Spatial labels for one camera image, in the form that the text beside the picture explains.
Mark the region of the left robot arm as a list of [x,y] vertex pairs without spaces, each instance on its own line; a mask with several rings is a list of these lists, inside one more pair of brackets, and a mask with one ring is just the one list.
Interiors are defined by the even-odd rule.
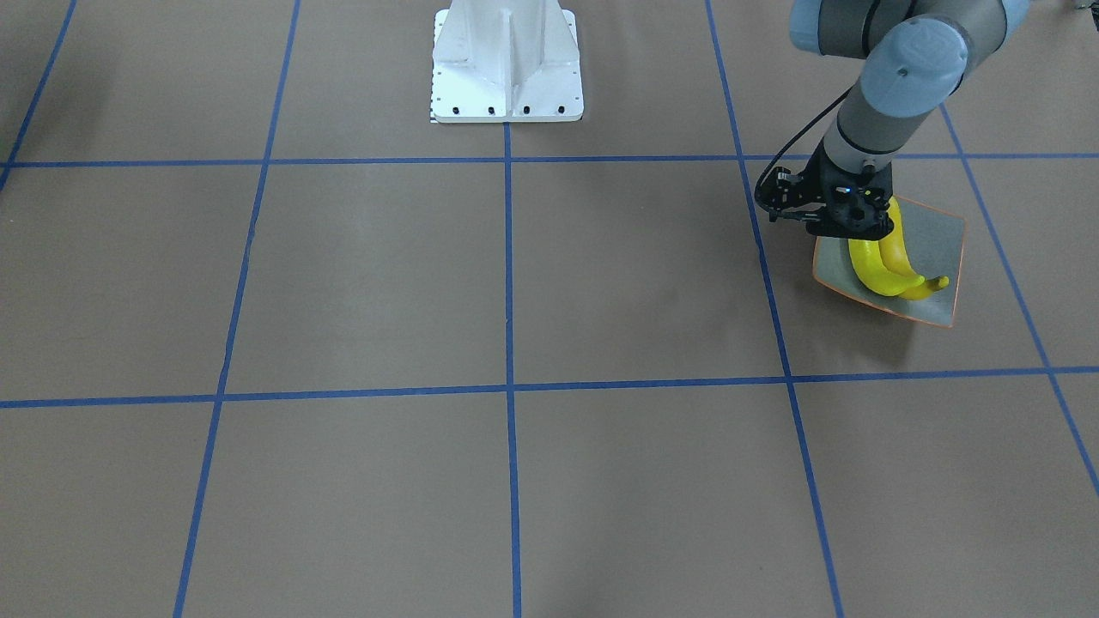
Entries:
[[892,230],[893,159],[926,117],[1024,23],[1028,1],[797,1],[793,46],[863,63],[784,205],[809,234],[879,241]]

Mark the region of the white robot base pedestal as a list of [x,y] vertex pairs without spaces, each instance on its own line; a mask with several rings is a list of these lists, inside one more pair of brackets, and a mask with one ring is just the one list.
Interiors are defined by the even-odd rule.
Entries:
[[452,1],[433,23],[433,122],[569,123],[584,117],[576,15],[557,1]]

